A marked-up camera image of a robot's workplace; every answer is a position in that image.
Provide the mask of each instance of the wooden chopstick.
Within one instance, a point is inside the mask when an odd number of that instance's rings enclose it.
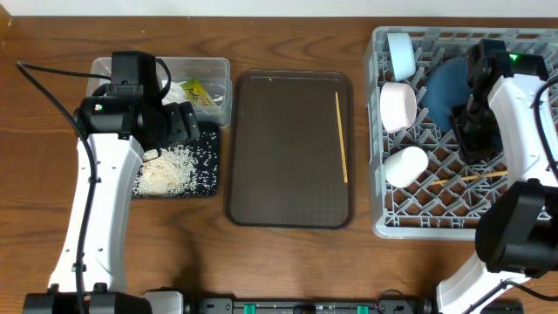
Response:
[[[343,178],[345,183],[349,182],[347,178],[347,163],[345,161],[345,144],[343,140],[343,127],[341,126],[341,111],[339,110],[339,97],[335,92],[335,102],[337,103],[337,126],[339,127],[339,143],[341,146],[341,162],[343,163]]]
[[[470,181],[470,180],[477,180],[479,178],[492,178],[492,177],[495,177],[495,176],[503,176],[503,175],[507,175],[507,170],[496,171],[494,173],[489,173],[489,174],[468,175],[468,176],[465,176],[465,177],[461,177],[461,180]],[[448,182],[449,180],[434,181],[431,185],[444,184],[444,183]]]

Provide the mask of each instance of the gray dish rack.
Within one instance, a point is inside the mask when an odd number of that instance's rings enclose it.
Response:
[[[379,111],[380,87],[393,81],[387,34],[406,32],[411,36],[416,74],[405,82],[416,94],[418,112],[413,127],[388,134]],[[486,174],[506,169],[503,154],[489,162],[468,166],[459,159],[453,131],[442,132],[426,115],[420,100],[428,92],[423,84],[436,65],[464,56],[482,38],[506,42],[514,52],[541,54],[550,77],[558,75],[558,30],[488,29],[441,27],[378,27],[364,54],[364,88],[370,127],[370,195],[372,229],[382,238],[474,240],[476,222],[506,191],[507,178],[481,178],[463,182],[460,176]],[[549,91],[549,103],[558,124],[558,87]],[[426,150],[429,166],[408,188],[395,188],[385,180],[384,160],[408,146]],[[442,186],[437,180],[451,179]],[[539,216],[548,220],[544,211]]]

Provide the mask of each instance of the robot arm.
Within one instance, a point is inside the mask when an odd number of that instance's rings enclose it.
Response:
[[[492,139],[501,138],[509,189],[480,219],[475,235],[476,252],[457,273],[437,287],[436,303],[439,312],[444,314],[480,313],[510,288],[502,283],[525,283],[558,270],[558,217],[555,217],[558,180],[550,171],[532,106],[548,74],[539,56],[511,56],[503,42],[491,40],[481,40],[467,56],[473,96],[467,109],[455,120],[459,122],[456,133],[461,139],[476,137],[480,133],[475,130],[484,126],[474,124],[490,121],[487,115],[493,114],[499,136]],[[558,137],[550,114],[548,91],[541,95],[539,110],[542,129],[556,159]],[[552,216],[548,226],[536,223],[543,208]]]
[[[168,76],[167,86],[162,89],[156,63],[161,64]],[[58,312],[60,309],[70,312],[77,308],[76,305],[83,312],[84,293],[90,296],[91,313],[108,309],[118,313],[182,313],[182,295],[178,292],[151,293],[146,298],[123,293],[126,291],[126,227],[133,184],[143,154],[151,149],[160,153],[163,147],[196,140],[200,136],[194,109],[189,102],[162,105],[170,81],[170,71],[162,60],[140,51],[114,52],[111,84],[100,86],[75,112],[76,132],[87,139],[93,165],[85,144],[79,142],[78,184],[65,245],[51,275],[48,292],[27,295],[24,313]],[[36,85],[45,91],[39,83]],[[91,166],[97,170],[96,178],[90,178]],[[95,192],[83,242],[83,262],[78,263],[76,255],[82,224],[86,221],[85,204],[90,197],[91,180],[96,181]],[[80,278],[76,270],[82,270],[83,287],[76,284]],[[162,297],[171,298],[173,302],[162,302]]]
[[[93,291],[98,283],[105,284],[105,290],[125,292],[126,226],[132,187],[144,152],[133,136],[129,140],[119,140],[116,133],[96,133],[89,135],[88,141],[98,163],[100,182],[95,189],[85,238],[85,290]],[[49,281],[49,287],[57,286],[59,292],[76,291],[73,265],[89,189],[89,161],[81,143],[78,143],[78,169],[70,226],[58,265]]]

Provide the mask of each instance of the scattered rice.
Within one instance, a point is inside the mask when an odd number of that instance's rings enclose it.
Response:
[[[197,159],[188,147],[177,145],[163,149],[161,156],[157,151],[145,153],[144,160],[148,161],[139,169],[133,193],[142,196],[177,196],[184,190],[196,188]]]

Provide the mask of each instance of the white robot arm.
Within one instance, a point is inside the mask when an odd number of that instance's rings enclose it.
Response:
[[[116,133],[96,133],[91,134],[88,141],[95,155],[100,182],[93,196],[85,238],[85,291],[93,291],[95,283],[104,283],[109,291],[125,292],[126,227],[133,183],[143,162],[144,152],[133,136],[128,140],[119,140]],[[88,189],[89,160],[84,146],[79,142],[78,184],[70,225],[62,254],[49,281],[49,287],[56,285],[60,292],[76,291],[76,274],[72,268],[76,262],[75,254]]]
[[[538,180],[539,183],[545,187],[558,187],[558,180],[556,180],[555,174],[551,171],[549,166],[548,157],[538,134],[534,115],[534,110],[537,110],[535,106],[533,106],[535,95],[545,83],[546,82],[541,80],[538,75],[518,73],[515,73],[513,76],[499,76],[495,82],[493,81],[493,85],[487,83],[487,87],[490,88],[487,95],[487,103],[498,121],[501,141],[507,160],[507,185],[509,187],[512,187],[517,181],[527,182],[530,179]],[[540,111],[542,129],[546,135],[548,146],[556,160],[558,159],[558,136],[556,135],[555,123],[552,120],[548,103],[548,90],[542,93],[538,110]],[[540,206],[534,206],[532,208],[531,213],[529,213],[531,220],[536,220],[538,214],[543,210],[543,206],[544,202]],[[497,219],[491,222],[495,229],[499,228],[499,224],[505,225],[514,218],[525,219],[525,217],[496,216],[498,213],[495,211],[499,210],[499,208],[491,208],[491,210],[493,212],[486,214],[491,216],[486,219],[483,218],[485,219],[484,226],[487,225],[488,219],[493,218]],[[505,230],[506,227],[509,226],[502,227],[502,233],[499,235],[502,235],[502,237],[511,237],[505,232],[525,232],[526,234],[522,238],[522,240],[524,240],[522,244],[528,242],[528,232],[531,232],[528,227],[526,227],[525,230],[518,228],[518,230],[514,231]],[[477,250],[483,248],[486,242],[497,242],[501,240],[491,237],[482,237],[485,234],[480,234],[480,229],[477,229]],[[513,248],[512,245],[509,245],[507,247],[508,252],[512,251]],[[529,254],[527,247],[524,248],[518,245],[518,249],[523,250],[521,254]],[[551,249],[544,252],[556,254],[556,252]],[[484,256],[498,254],[497,252],[489,252],[487,254],[486,251],[483,253]],[[531,263],[528,257],[525,258],[525,263]],[[480,313],[486,305],[490,304],[496,297],[510,288],[509,285],[502,283],[506,281],[525,283],[531,279],[531,276],[538,277],[542,275],[541,272],[534,274],[526,273],[526,269],[529,266],[533,267],[532,264],[526,265],[525,268],[506,267],[504,264],[498,264],[493,266],[493,269],[490,270],[490,267],[487,267],[487,263],[483,262],[479,258],[478,253],[475,252],[451,278],[443,281],[437,287],[436,303],[438,311],[444,314]]]

